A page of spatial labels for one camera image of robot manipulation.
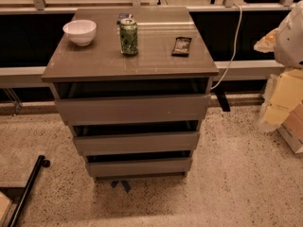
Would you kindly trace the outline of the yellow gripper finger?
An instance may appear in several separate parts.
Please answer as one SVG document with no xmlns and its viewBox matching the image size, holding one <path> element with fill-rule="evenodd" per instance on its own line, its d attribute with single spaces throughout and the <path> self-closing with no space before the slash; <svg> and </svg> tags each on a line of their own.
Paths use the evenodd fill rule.
<svg viewBox="0 0 303 227">
<path fill-rule="evenodd" d="M 278 28 L 275 28 L 263 36 L 254 45 L 254 49 L 261 53 L 270 53 L 275 51 L 276 35 L 279 32 Z"/>
</svg>

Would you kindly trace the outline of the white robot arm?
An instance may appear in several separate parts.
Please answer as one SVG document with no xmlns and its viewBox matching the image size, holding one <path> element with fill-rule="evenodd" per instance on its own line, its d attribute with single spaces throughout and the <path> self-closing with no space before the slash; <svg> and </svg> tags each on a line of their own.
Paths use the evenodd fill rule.
<svg viewBox="0 0 303 227">
<path fill-rule="evenodd" d="M 298 2 L 280 25 L 254 45 L 258 52 L 273 52 L 285 67 L 303 68 L 303 1 Z"/>
</svg>

